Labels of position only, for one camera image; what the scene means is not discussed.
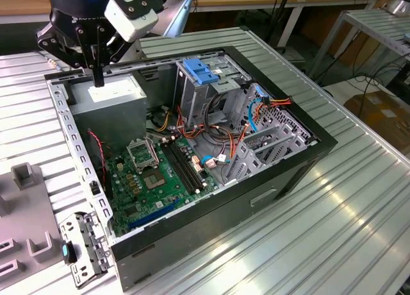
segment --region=slotted aluminum table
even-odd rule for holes
[[[227,45],[339,143],[291,194],[127,294],[394,294],[410,275],[410,162],[252,32],[142,41],[148,57]],[[50,68],[35,53],[3,56],[0,64],[1,172],[20,162],[38,164],[57,221],[87,210],[43,81]],[[111,268],[77,291],[60,262],[2,295],[34,292],[118,294],[121,288]]]
[[[382,65],[382,60],[389,50],[396,52],[400,56],[410,53],[410,43],[404,40],[404,35],[410,33],[410,17],[397,17],[381,8],[341,12],[316,55],[315,61],[309,71],[310,77],[312,77],[318,69],[320,62],[345,22],[351,24],[353,29],[346,36],[346,39],[335,55],[336,57],[347,48],[358,31],[366,33],[369,37],[378,40],[386,47],[385,52],[379,57],[381,59],[380,65]]]

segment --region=blue drive latch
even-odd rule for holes
[[[219,80],[219,77],[212,74],[208,66],[203,64],[200,59],[184,60],[184,66],[200,85],[205,85],[207,83],[212,83]]]

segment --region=ram slot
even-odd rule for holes
[[[189,194],[195,194],[197,189],[203,189],[201,181],[174,143],[165,144],[162,150]]]

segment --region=motherboard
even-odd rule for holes
[[[184,137],[170,144],[154,144],[146,140],[148,145],[144,146],[143,142],[138,146],[131,145],[123,153],[107,159],[113,191],[110,200],[113,210],[111,225],[117,236],[218,189],[209,172],[198,169],[195,163],[197,156]],[[171,148],[177,156],[170,153]],[[151,163],[141,168],[144,162]],[[190,169],[182,170],[182,165],[189,165]],[[182,172],[191,174],[193,182],[190,183]]]

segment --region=cardboard box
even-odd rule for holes
[[[357,115],[362,97],[352,97],[345,107]],[[410,113],[387,93],[367,93],[360,119],[401,153],[410,153]]]

